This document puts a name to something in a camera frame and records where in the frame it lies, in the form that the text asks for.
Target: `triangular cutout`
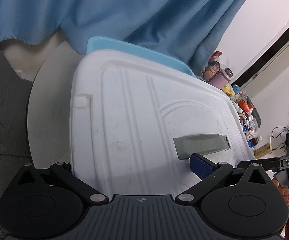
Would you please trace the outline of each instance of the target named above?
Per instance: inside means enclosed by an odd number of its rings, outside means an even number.
[[[267,184],[258,170],[254,170],[250,176],[249,182]]]
[[[25,171],[18,180],[18,185],[36,182],[30,171]]]

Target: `pink bottle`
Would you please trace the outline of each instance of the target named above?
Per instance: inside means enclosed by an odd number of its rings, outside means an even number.
[[[232,71],[229,68],[220,69],[220,71],[211,78],[208,83],[216,88],[223,88],[233,76]]]

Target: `blue curtain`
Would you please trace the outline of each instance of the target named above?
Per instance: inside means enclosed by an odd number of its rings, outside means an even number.
[[[206,66],[245,0],[0,0],[0,41],[39,44],[61,28],[77,52],[92,36],[127,41]]]

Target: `white table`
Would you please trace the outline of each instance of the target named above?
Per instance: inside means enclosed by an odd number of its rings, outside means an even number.
[[[84,55],[64,41],[51,51],[31,90],[27,130],[33,164],[37,169],[70,162],[69,116],[71,84]]]

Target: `gray bedsheet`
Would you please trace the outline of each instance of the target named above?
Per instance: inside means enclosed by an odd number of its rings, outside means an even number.
[[[32,82],[19,78],[0,50],[0,197],[19,168],[29,162],[25,119],[31,87]]]

